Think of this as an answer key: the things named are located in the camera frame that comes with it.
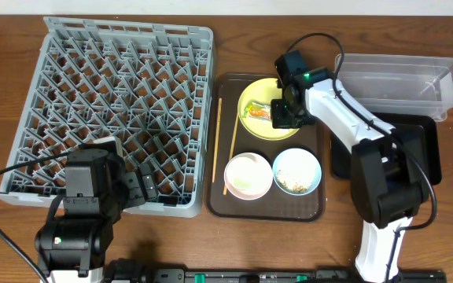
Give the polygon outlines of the yellow plate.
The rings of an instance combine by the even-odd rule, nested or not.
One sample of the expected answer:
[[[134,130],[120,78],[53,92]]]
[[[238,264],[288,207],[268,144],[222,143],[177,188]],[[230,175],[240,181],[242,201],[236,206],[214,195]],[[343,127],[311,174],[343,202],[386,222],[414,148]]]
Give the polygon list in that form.
[[[281,97],[282,90],[277,88],[276,78],[259,79],[250,83],[241,93],[238,100],[238,117],[244,128],[257,138],[268,141],[278,141],[294,135],[298,129],[274,129],[271,121],[244,118],[245,106],[255,101],[271,106],[271,100]]]

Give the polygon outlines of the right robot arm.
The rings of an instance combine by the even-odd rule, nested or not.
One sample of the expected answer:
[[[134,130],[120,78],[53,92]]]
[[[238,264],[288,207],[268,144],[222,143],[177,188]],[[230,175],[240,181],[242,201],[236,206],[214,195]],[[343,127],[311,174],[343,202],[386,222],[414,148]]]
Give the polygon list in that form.
[[[282,96],[271,102],[273,127],[300,128],[318,120],[348,150],[352,201],[363,219],[355,268],[365,282],[391,281],[399,274],[403,236],[434,194],[422,140],[377,118],[347,92],[337,73],[310,69],[299,51],[282,54],[274,66]]]

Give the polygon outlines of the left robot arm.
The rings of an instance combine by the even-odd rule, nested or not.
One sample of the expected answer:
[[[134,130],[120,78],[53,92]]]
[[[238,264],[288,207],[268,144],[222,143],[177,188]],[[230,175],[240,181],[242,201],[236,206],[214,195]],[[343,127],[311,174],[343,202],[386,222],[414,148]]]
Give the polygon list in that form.
[[[118,138],[100,138],[67,155],[65,192],[52,201],[35,237],[45,282],[148,282],[152,274],[131,259],[107,263],[113,226],[128,208],[157,197],[148,164],[126,169]]]

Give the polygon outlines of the light blue bowl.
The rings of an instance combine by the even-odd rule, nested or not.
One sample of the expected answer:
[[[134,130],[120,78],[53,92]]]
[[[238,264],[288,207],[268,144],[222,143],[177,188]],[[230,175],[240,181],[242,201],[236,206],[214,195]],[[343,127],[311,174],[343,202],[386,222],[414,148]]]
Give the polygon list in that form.
[[[322,167],[317,157],[300,148],[286,149],[279,153],[272,171],[277,186],[292,196],[313,193],[322,184]]]

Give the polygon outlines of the orange green snack wrapper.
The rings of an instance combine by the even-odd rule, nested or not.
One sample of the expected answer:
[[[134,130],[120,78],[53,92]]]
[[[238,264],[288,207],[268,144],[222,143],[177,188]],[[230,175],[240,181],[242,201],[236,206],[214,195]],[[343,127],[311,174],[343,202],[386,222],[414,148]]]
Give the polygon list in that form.
[[[271,107],[251,101],[245,106],[243,117],[271,121]]]

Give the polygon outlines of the white pink cup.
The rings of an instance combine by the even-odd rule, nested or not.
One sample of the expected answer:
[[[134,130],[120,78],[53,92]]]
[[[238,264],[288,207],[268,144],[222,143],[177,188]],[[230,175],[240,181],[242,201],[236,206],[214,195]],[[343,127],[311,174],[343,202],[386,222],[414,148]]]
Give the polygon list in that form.
[[[225,187],[240,200],[257,200],[265,196],[273,184],[269,162],[257,153],[234,156],[223,173]]]

